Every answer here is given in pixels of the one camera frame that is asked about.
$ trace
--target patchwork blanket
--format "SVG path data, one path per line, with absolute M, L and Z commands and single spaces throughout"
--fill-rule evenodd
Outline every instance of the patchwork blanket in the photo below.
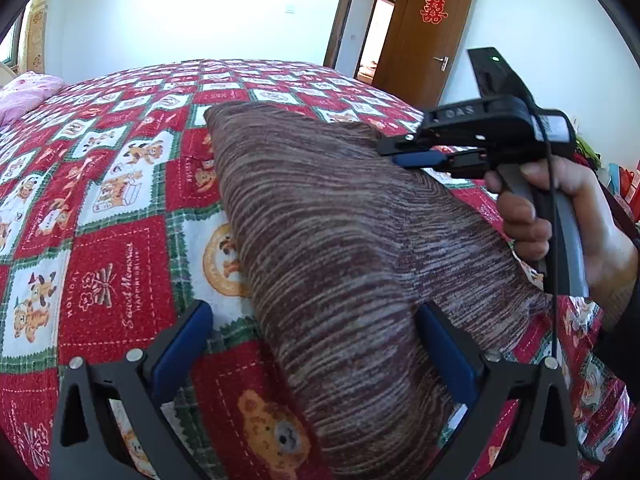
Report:
M 329 123 L 362 121 L 385 134 L 413 131 L 421 118 L 395 97 L 309 63 L 194 60 L 66 87 L 0 131 L 0 427 L 38 478 L 49 476 L 69 359 L 98 363 L 145 348 L 193 298 L 211 304 L 214 336 L 163 412 L 197 462 L 211 478 L 331 478 L 309 426 L 315 420 L 306 420 L 286 385 L 290 370 L 283 373 L 265 343 L 273 333 L 258 328 L 251 280 L 220 202 L 204 113 L 238 100 Z M 494 197 L 480 183 L 424 178 L 500 230 Z M 578 432 L 604 457 L 626 425 L 628 397 L 591 355 L 597 306 L 565 298 L 561 318 Z M 541 312 L 508 357 L 538 360 L 549 338 Z M 113 410 L 137 467 L 153 476 L 122 407 Z M 256 430 L 248 422 L 255 413 L 265 420 Z M 477 475 L 490 467 L 512 416 L 507 406 Z

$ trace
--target pink blanket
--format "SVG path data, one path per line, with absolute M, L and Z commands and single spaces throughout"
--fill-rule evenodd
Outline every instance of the pink blanket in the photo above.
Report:
M 0 127 L 35 110 L 65 85 L 59 77 L 26 72 L 0 88 Z

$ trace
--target metal screw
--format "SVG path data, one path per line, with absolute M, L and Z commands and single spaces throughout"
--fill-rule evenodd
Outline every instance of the metal screw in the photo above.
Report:
M 127 361 L 129 361 L 130 363 L 140 361 L 144 354 L 145 353 L 140 348 L 132 348 L 127 352 Z
M 487 350 L 484 353 L 484 358 L 491 363 L 498 363 L 502 359 L 502 354 L 497 350 Z
M 82 363 L 84 363 L 84 359 L 81 357 L 72 357 L 71 361 L 69 361 L 69 368 L 78 370 L 78 368 L 82 366 Z
M 555 370 L 558 368 L 558 361 L 553 357 L 545 357 L 545 366 L 549 368 L 549 370 Z

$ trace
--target sleeve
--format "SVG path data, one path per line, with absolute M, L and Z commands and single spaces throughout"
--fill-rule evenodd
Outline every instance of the sleeve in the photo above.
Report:
M 634 240 L 640 250 L 640 240 Z M 640 278 L 631 301 L 612 332 L 600 332 L 594 354 L 626 383 L 631 402 L 640 401 Z

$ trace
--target window frame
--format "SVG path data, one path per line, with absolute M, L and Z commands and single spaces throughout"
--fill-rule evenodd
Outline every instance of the window frame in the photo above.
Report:
M 9 68 L 14 69 L 18 66 L 18 50 L 20 47 L 20 33 L 22 31 L 22 20 L 24 18 L 24 9 L 21 10 L 18 18 L 14 21 L 14 36 L 11 41 L 11 57 L 8 59 L 0 59 L 0 62 L 3 62 Z

